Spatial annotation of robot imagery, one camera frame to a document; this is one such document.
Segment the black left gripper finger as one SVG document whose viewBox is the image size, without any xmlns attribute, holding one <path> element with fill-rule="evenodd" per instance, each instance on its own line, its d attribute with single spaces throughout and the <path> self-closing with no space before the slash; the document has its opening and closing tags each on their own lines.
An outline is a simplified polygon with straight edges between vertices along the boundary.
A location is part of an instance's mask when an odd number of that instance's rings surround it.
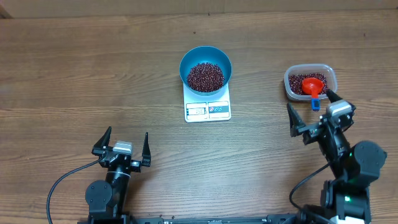
<svg viewBox="0 0 398 224">
<path fill-rule="evenodd" d="M 95 156 L 102 156 L 109 150 L 109 140 L 111 137 L 112 127 L 108 127 L 102 137 L 94 144 L 91 153 Z"/>
<path fill-rule="evenodd" d="M 151 153 L 149 147 L 149 135 L 148 132 L 146 132 L 142 148 L 142 166 L 150 167 L 150 165 L 151 165 Z"/>
</svg>

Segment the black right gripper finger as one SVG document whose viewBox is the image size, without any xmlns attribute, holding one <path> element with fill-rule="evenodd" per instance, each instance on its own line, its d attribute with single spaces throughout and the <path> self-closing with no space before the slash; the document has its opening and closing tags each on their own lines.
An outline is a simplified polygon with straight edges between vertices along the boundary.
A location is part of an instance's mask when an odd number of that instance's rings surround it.
<svg viewBox="0 0 398 224">
<path fill-rule="evenodd" d="M 330 103 L 334 103 L 334 102 L 337 102 L 337 101 L 342 100 L 342 98 L 341 98 L 340 96 L 338 96 L 338 95 L 337 95 L 334 91 L 332 91 L 332 90 L 327 90 L 327 91 L 326 91 L 326 95 L 327 95 L 327 97 L 328 97 Z"/>
<path fill-rule="evenodd" d="M 296 137 L 302 135 L 304 131 L 306 131 L 306 124 L 298 114 L 298 112 L 294 109 L 291 103 L 287 103 L 287 112 L 289 115 L 289 123 L 290 123 L 290 136 Z"/>
</svg>

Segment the red scoop with blue handle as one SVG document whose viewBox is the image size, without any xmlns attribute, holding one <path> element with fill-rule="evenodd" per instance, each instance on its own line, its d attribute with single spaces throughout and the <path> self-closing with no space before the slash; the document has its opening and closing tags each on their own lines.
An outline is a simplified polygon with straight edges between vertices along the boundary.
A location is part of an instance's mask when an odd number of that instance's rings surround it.
<svg viewBox="0 0 398 224">
<path fill-rule="evenodd" d="M 319 94 L 322 92 L 324 83 L 317 78 L 305 78 L 302 82 L 302 91 L 311 96 L 311 107 L 313 111 L 320 110 Z"/>
</svg>

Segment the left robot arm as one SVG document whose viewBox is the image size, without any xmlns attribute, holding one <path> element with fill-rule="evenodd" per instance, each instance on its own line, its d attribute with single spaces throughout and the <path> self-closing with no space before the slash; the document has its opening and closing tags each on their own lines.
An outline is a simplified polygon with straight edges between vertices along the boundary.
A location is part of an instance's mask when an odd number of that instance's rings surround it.
<svg viewBox="0 0 398 224">
<path fill-rule="evenodd" d="M 150 167 L 151 153 L 148 134 L 145 134 L 142 159 L 132 159 L 131 142 L 117 141 L 109 145 L 111 127 L 94 144 L 92 154 L 99 157 L 98 164 L 107 169 L 104 180 L 92 182 L 86 189 L 85 200 L 89 206 L 87 223 L 135 223 L 124 210 L 131 174 Z"/>
</svg>

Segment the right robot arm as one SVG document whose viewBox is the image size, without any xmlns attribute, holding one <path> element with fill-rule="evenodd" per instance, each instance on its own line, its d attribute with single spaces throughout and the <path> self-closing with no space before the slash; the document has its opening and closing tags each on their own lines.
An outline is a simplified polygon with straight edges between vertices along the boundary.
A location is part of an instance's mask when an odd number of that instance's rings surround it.
<svg viewBox="0 0 398 224">
<path fill-rule="evenodd" d="M 327 163 L 316 173 L 330 168 L 335 177 L 323 184 L 319 206 L 293 202 L 298 214 L 288 223 L 370 223 L 369 186 L 380 177 L 387 152 L 372 141 L 351 146 L 344 133 L 354 123 L 356 107 L 331 90 L 326 95 L 330 104 L 313 124 L 305 124 L 287 104 L 290 135 L 302 136 L 305 145 L 318 143 Z"/>
</svg>

